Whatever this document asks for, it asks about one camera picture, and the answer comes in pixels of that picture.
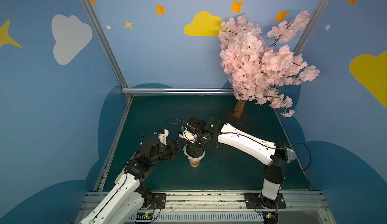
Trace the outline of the round white leak-proof paper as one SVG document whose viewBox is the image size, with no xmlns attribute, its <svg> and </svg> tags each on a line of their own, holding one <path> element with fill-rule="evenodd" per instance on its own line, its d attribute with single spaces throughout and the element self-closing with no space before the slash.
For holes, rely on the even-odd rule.
<svg viewBox="0 0 387 224">
<path fill-rule="evenodd" d="M 206 153 L 203 149 L 191 149 L 188 147 L 188 145 L 183 148 L 183 152 L 184 155 L 187 156 L 190 161 L 200 161 L 204 158 Z"/>
</svg>

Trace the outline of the printed paper milk tea cup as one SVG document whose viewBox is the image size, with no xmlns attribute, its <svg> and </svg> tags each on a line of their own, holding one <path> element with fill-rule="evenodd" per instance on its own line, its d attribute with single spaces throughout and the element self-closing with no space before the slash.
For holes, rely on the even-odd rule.
<svg viewBox="0 0 387 224">
<path fill-rule="evenodd" d="M 189 163 L 192 167 L 198 167 L 200 164 L 200 158 L 189 158 Z"/>
</svg>

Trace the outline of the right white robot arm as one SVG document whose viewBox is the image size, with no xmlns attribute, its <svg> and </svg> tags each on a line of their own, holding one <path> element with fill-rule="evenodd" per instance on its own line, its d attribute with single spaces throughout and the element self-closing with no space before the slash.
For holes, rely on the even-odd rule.
<svg viewBox="0 0 387 224">
<path fill-rule="evenodd" d="M 267 203 L 278 199 L 287 165 L 295 160 L 295 152 L 290 146 L 254 137 L 216 117 L 205 122 L 191 116 L 181 127 L 178 136 L 187 141 L 183 151 L 192 166 L 201 161 L 205 148 L 212 141 L 234 147 L 259 160 L 266 166 L 260 199 Z"/>
</svg>

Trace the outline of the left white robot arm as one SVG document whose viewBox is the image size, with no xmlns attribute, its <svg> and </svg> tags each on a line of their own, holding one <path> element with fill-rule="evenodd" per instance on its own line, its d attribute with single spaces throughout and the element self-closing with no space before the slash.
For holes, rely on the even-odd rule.
<svg viewBox="0 0 387 224">
<path fill-rule="evenodd" d="M 159 162 L 173 159 L 182 147 L 178 139 L 167 140 L 161 135 L 146 137 L 139 150 L 123 168 L 115 186 L 84 217 L 81 224 L 123 224 L 129 217 L 152 202 L 153 191 L 143 185 Z"/>
</svg>

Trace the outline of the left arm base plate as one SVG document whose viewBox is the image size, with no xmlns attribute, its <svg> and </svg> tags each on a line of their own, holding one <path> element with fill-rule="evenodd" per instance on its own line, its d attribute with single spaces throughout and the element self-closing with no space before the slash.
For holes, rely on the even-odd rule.
<svg viewBox="0 0 387 224">
<path fill-rule="evenodd" d="M 166 193 L 152 193 L 144 198 L 142 209 L 165 209 Z"/>
</svg>

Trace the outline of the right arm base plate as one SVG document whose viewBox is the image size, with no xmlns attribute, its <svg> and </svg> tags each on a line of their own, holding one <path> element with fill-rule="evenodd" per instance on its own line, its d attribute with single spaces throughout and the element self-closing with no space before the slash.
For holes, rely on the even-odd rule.
<svg viewBox="0 0 387 224">
<path fill-rule="evenodd" d="M 286 203 L 282 193 L 277 193 L 277 197 L 271 200 L 261 193 L 245 193 L 245 204 L 247 209 L 285 209 Z"/>
</svg>

